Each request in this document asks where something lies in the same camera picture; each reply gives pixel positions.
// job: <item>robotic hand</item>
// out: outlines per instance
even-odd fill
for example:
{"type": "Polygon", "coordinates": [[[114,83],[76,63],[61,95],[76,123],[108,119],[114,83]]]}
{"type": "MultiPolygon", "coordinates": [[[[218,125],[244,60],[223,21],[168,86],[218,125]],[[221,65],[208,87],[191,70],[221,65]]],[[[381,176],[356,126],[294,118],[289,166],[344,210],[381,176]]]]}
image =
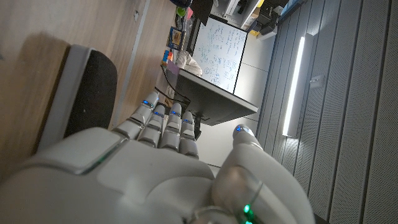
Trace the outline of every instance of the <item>robotic hand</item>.
{"type": "Polygon", "coordinates": [[[163,127],[157,100],[153,92],[112,131],[81,131],[22,164],[0,184],[0,223],[315,222],[299,183],[247,126],[233,131],[214,177],[198,160],[192,114],[181,119],[174,104],[163,127]]]}

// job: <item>gray wall panel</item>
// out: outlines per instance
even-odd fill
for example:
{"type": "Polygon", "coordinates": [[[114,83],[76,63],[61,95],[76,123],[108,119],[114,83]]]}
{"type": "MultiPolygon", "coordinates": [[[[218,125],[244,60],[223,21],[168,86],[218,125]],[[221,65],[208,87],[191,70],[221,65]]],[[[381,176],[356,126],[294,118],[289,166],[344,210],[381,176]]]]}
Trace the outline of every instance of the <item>gray wall panel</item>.
{"type": "MultiPolygon", "coordinates": [[[[323,75],[325,80],[327,80],[339,8],[340,1],[325,1],[312,77],[323,75]]],[[[295,176],[307,193],[310,185],[315,146],[317,144],[324,93],[325,87],[310,89],[302,137],[300,139],[299,152],[302,151],[302,154],[300,154],[300,160],[297,160],[300,163],[298,166],[300,169],[296,169],[295,176]]]]}
{"type": "MultiPolygon", "coordinates": [[[[319,31],[319,26],[320,26],[320,21],[322,18],[322,12],[323,12],[323,5],[324,1],[313,1],[312,6],[311,6],[311,12],[310,12],[310,18],[308,20],[308,27],[307,27],[307,32],[309,34],[312,34],[315,36],[314,38],[314,48],[317,48],[317,42],[318,42],[318,31],[319,31]]],[[[295,163],[295,170],[294,170],[294,177],[300,182],[302,187],[307,190],[308,189],[308,180],[310,178],[310,172],[308,169],[308,161],[312,157],[312,153],[308,153],[308,151],[304,151],[304,146],[305,143],[299,143],[301,144],[301,147],[298,148],[298,153],[297,153],[297,159],[295,163]]]]}
{"type": "Polygon", "coordinates": [[[313,165],[309,199],[313,211],[328,218],[337,153],[351,69],[356,46],[362,0],[342,0],[331,58],[317,153],[313,165]]]}
{"type": "Polygon", "coordinates": [[[266,89],[264,91],[264,96],[262,98],[262,105],[261,105],[261,109],[260,109],[260,113],[259,113],[259,121],[258,121],[258,126],[257,126],[257,133],[256,133],[256,138],[259,140],[259,142],[262,142],[262,141],[260,141],[260,135],[261,135],[261,132],[264,131],[264,128],[262,128],[262,122],[264,120],[264,116],[263,115],[264,115],[265,108],[267,106],[269,85],[270,85],[270,82],[271,82],[271,78],[270,78],[269,74],[271,74],[273,69],[274,69],[276,52],[278,50],[278,45],[279,45],[279,37],[280,37],[280,32],[278,32],[276,37],[275,37],[274,49],[272,50],[271,62],[270,62],[270,65],[269,65],[269,72],[268,72],[268,75],[267,75],[266,89]]]}
{"type": "Polygon", "coordinates": [[[364,0],[330,223],[359,223],[384,56],[389,1],[364,0]]]}
{"type": "Polygon", "coordinates": [[[269,121],[269,127],[267,132],[266,144],[264,146],[264,149],[270,152],[274,151],[273,149],[275,144],[275,136],[277,135],[276,131],[280,115],[280,107],[282,106],[282,100],[284,97],[286,79],[289,72],[290,59],[292,58],[293,43],[297,29],[297,22],[299,21],[299,15],[300,10],[296,10],[290,17],[289,21],[289,29],[287,31],[287,37],[285,41],[284,55],[282,57],[282,63],[280,65],[278,81],[276,84],[276,90],[272,104],[271,118],[269,121]]]}
{"type": "Polygon", "coordinates": [[[363,223],[398,223],[398,2],[393,1],[363,223]]]}
{"type": "MultiPolygon", "coordinates": [[[[310,16],[310,11],[311,11],[311,4],[312,4],[312,0],[307,1],[306,3],[304,3],[301,6],[300,9],[300,18],[298,19],[298,24],[297,24],[297,34],[296,34],[296,42],[299,43],[299,38],[297,37],[301,37],[304,36],[305,33],[307,32],[307,26],[308,26],[308,19],[310,16]]],[[[294,45],[294,51],[293,51],[293,55],[297,54],[298,51],[298,44],[294,45]]],[[[293,63],[290,63],[290,70],[289,72],[292,73],[294,72],[294,66],[295,66],[295,60],[292,60],[293,63]]],[[[288,84],[287,84],[287,91],[289,90],[289,86],[291,85],[292,81],[291,79],[289,80],[288,84]]],[[[297,127],[297,137],[296,138],[286,138],[286,143],[284,145],[284,155],[283,155],[283,160],[282,160],[282,165],[291,173],[294,173],[294,165],[295,165],[295,161],[296,161],[296,156],[297,156],[297,149],[299,147],[299,136],[301,135],[301,126],[303,123],[303,115],[305,112],[305,105],[307,103],[307,93],[308,93],[308,86],[309,86],[309,82],[307,82],[307,85],[305,87],[305,91],[304,91],[304,100],[302,103],[302,108],[301,108],[301,112],[300,112],[300,118],[298,121],[298,127],[297,127]]],[[[282,106],[282,111],[286,111],[286,104],[287,104],[287,100],[288,100],[288,96],[286,95],[286,100],[284,100],[284,105],[282,106]]],[[[284,115],[280,116],[280,121],[279,121],[279,127],[283,129],[283,125],[284,125],[284,115]]]]}
{"type": "Polygon", "coordinates": [[[286,145],[286,139],[287,139],[285,136],[282,135],[283,127],[284,127],[284,123],[285,123],[287,103],[289,101],[290,87],[292,86],[294,67],[295,67],[297,54],[299,51],[300,40],[301,40],[301,37],[305,36],[305,33],[307,32],[308,17],[310,15],[310,5],[311,5],[311,3],[306,4],[306,5],[302,6],[300,8],[300,10],[297,10],[297,11],[300,11],[300,15],[298,17],[293,51],[292,51],[292,56],[290,58],[290,63],[289,63],[289,71],[287,74],[286,85],[285,85],[285,90],[284,90],[285,94],[283,94],[283,93],[280,94],[281,96],[283,96],[283,100],[282,100],[282,106],[280,109],[279,120],[277,123],[274,152],[272,153],[272,156],[281,164],[283,164],[282,161],[284,159],[284,151],[285,151],[285,145],[286,145]]]}
{"type": "Polygon", "coordinates": [[[269,79],[267,82],[269,83],[269,86],[266,90],[267,91],[265,99],[266,104],[264,106],[264,112],[261,115],[262,116],[261,130],[258,135],[258,140],[260,145],[264,148],[265,152],[270,155],[272,154],[272,149],[267,150],[264,146],[266,144],[266,137],[268,132],[269,119],[271,117],[272,102],[275,96],[276,83],[278,81],[280,65],[282,63],[282,56],[284,54],[284,49],[285,49],[285,40],[286,40],[287,30],[289,28],[289,20],[290,18],[288,18],[281,24],[279,43],[275,55],[275,62],[272,67],[272,72],[268,74],[269,79]]]}

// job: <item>cable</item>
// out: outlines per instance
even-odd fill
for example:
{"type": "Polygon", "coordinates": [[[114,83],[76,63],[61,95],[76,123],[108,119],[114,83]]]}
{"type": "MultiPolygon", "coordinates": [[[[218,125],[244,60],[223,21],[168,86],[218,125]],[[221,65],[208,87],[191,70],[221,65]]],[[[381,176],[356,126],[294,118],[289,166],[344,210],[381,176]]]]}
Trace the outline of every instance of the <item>cable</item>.
{"type": "Polygon", "coordinates": [[[169,100],[175,100],[175,101],[180,102],[180,103],[183,103],[183,104],[186,103],[186,102],[181,101],[181,100],[171,99],[171,98],[170,98],[169,96],[167,96],[164,92],[160,91],[156,86],[155,86],[155,90],[158,91],[159,93],[161,93],[162,95],[166,96],[166,98],[169,99],[169,100]]]}
{"type": "Polygon", "coordinates": [[[179,92],[177,92],[177,91],[175,90],[175,88],[170,84],[169,78],[167,78],[167,75],[166,75],[166,72],[165,72],[164,69],[163,69],[163,66],[160,66],[160,67],[162,68],[163,75],[164,75],[164,77],[166,78],[166,81],[167,81],[167,83],[169,84],[169,86],[171,87],[171,89],[173,89],[174,92],[177,93],[178,95],[184,97],[184,98],[187,99],[189,102],[191,102],[191,100],[190,100],[188,97],[182,95],[181,93],[179,93],[179,92]]]}

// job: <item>blue led light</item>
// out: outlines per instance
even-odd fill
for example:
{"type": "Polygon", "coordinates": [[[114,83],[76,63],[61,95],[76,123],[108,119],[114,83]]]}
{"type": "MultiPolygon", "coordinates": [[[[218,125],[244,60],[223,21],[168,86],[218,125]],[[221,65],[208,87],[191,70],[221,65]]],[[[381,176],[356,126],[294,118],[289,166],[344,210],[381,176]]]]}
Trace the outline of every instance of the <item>blue led light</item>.
{"type": "Polygon", "coordinates": [[[243,211],[245,213],[249,212],[250,211],[250,205],[245,205],[244,208],[243,208],[243,211]]]}

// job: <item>whiteboard frame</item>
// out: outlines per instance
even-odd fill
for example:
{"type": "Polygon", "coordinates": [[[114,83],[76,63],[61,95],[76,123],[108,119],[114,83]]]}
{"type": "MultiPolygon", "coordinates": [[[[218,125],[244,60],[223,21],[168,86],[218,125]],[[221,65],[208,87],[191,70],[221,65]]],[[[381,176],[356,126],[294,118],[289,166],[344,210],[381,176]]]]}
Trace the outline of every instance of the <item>whiteboard frame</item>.
{"type": "MultiPolygon", "coordinates": [[[[212,19],[214,19],[214,20],[217,20],[218,22],[222,22],[222,23],[224,23],[224,24],[226,24],[226,25],[229,25],[229,26],[231,26],[231,27],[234,27],[235,29],[238,29],[238,30],[243,31],[243,32],[246,33],[246,38],[245,38],[245,40],[244,40],[244,45],[243,45],[243,49],[242,49],[241,61],[240,61],[240,63],[239,63],[239,67],[238,67],[238,73],[236,74],[236,79],[235,79],[235,84],[234,84],[234,90],[232,91],[232,94],[235,95],[236,83],[238,82],[239,71],[241,70],[241,64],[242,64],[244,49],[245,49],[245,47],[246,47],[246,42],[248,41],[248,34],[249,34],[249,33],[248,33],[246,30],[243,30],[243,29],[241,29],[241,28],[239,28],[239,27],[236,27],[236,26],[233,26],[233,25],[229,24],[228,21],[227,21],[226,19],[220,18],[220,17],[218,17],[218,16],[214,16],[214,15],[212,15],[212,14],[210,14],[209,18],[212,18],[212,19]]],[[[196,34],[195,44],[193,45],[193,49],[192,49],[192,55],[193,55],[193,53],[194,53],[194,51],[195,51],[195,47],[196,47],[196,44],[197,44],[199,32],[200,32],[200,26],[198,27],[198,32],[197,32],[197,34],[196,34]]]]}

